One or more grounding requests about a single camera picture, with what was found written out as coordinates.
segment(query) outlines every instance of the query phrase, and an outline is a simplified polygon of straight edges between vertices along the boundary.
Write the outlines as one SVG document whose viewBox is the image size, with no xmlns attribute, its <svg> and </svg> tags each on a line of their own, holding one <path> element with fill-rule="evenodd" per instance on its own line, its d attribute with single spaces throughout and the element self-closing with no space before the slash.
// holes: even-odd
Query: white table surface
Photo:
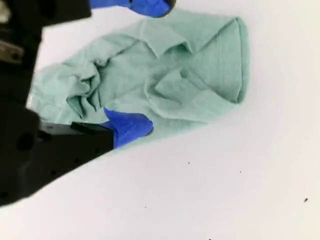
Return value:
<svg viewBox="0 0 320 240">
<path fill-rule="evenodd" d="M 1 208 L 0 239 L 320 239 L 319 4 L 178 0 L 246 22 L 244 104 L 208 127 L 100 157 Z M 37 68 L 139 18 L 113 8 L 48 28 Z"/>
</svg>

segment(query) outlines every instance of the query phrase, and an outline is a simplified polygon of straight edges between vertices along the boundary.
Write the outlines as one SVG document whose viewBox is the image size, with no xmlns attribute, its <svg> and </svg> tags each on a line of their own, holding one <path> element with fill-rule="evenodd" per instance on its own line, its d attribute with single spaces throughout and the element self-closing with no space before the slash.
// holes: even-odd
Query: cloth fold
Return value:
<svg viewBox="0 0 320 240">
<path fill-rule="evenodd" d="M 247 29 L 240 18 L 174 9 L 103 36 L 35 75 L 33 109 L 47 122 L 139 113 L 154 130 L 138 143 L 212 122 L 245 97 Z"/>
</svg>

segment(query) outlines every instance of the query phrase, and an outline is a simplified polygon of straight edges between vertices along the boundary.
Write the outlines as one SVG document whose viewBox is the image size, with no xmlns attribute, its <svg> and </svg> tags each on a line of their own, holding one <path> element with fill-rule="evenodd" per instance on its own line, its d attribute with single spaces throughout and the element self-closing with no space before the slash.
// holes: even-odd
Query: green cloth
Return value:
<svg viewBox="0 0 320 240">
<path fill-rule="evenodd" d="M 248 79 L 241 19 L 175 9 L 103 36 L 38 72 L 32 108 L 60 124 L 106 122 L 103 107 L 141 113 L 154 123 L 141 143 L 212 122 L 243 101 Z"/>
</svg>

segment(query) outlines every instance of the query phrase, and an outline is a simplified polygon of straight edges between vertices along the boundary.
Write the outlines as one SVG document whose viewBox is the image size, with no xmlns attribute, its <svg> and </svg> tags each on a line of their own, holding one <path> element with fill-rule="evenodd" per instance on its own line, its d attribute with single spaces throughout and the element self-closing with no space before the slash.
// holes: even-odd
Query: teal fabric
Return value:
<svg viewBox="0 0 320 240">
<path fill-rule="evenodd" d="M 104 107 L 144 114 L 154 130 L 141 143 L 221 117 L 244 100 L 248 80 L 248 37 L 240 18 L 175 9 L 43 69 L 31 95 L 47 122 L 104 123 Z"/>
</svg>

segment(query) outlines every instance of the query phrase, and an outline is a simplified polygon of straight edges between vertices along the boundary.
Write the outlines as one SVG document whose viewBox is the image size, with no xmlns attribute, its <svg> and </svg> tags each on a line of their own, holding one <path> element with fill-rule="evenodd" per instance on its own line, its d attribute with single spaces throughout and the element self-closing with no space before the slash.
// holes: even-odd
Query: crumpled towel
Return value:
<svg viewBox="0 0 320 240">
<path fill-rule="evenodd" d="M 144 114 L 154 129 L 136 141 L 142 143 L 221 117 L 243 101 L 248 80 L 248 37 L 240 18 L 174 9 L 38 72 L 32 108 L 60 124 L 105 123 L 104 108 Z"/>
</svg>

